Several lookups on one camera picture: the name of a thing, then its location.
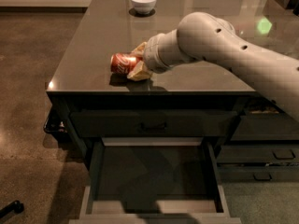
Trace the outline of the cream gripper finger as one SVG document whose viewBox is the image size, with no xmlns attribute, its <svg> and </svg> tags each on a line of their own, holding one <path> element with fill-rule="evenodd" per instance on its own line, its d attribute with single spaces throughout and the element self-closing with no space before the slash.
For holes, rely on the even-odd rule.
<svg viewBox="0 0 299 224">
<path fill-rule="evenodd" d="M 148 69 L 143 61 L 136 64 L 134 69 L 127 75 L 127 78 L 132 81 L 141 81 L 150 79 L 152 72 Z"/>
<path fill-rule="evenodd" d="M 147 43 L 146 42 L 142 42 L 141 44 L 139 44 L 136 48 L 134 48 L 131 51 L 131 54 L 136 56 L 136 57 L 142 57 L 144 54 L 144 50 L 146 47 Z"/>
</svg>

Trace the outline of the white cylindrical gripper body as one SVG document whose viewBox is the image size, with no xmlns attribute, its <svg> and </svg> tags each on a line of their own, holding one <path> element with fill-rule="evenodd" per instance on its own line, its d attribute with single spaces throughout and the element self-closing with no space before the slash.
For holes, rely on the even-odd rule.
<svg viewBox="0 0 299 224">
<path fill-rule="evenodd" d="M 147 43 L 143 60 L 148 69 L 154 73 L 161 74 L 171 69 L 174 64 L 173 55 L 173 35 L 157 34 Z"/>
</svg>

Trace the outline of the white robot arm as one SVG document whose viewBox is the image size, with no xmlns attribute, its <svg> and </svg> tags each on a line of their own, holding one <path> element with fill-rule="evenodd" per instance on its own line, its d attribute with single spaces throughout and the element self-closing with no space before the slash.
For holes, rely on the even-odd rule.
<svg viewBox="0 0 299 224">
<path fill-rule="evenodd" d="M 191 13 L 177 29 L 151 37 L 133 54 L 157 74 L 185 63 L 214 63 L 299 120 L 299 61 L 243 40 L 228 21 Z"/>
</svg>

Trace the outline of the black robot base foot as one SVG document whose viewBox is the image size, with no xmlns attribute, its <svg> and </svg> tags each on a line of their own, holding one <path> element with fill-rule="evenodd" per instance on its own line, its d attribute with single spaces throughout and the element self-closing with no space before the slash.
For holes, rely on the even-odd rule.
<svg viewBox="0 0 299 224">
<path fill-rule="evenodd" d="M 24 205 L 20 201 L 16 200 L 0 210 L 0 218 L 8 215 L 11 212 L 15 212 L 19 214 L 23 210 L 24 210 Z"/>
</svg>

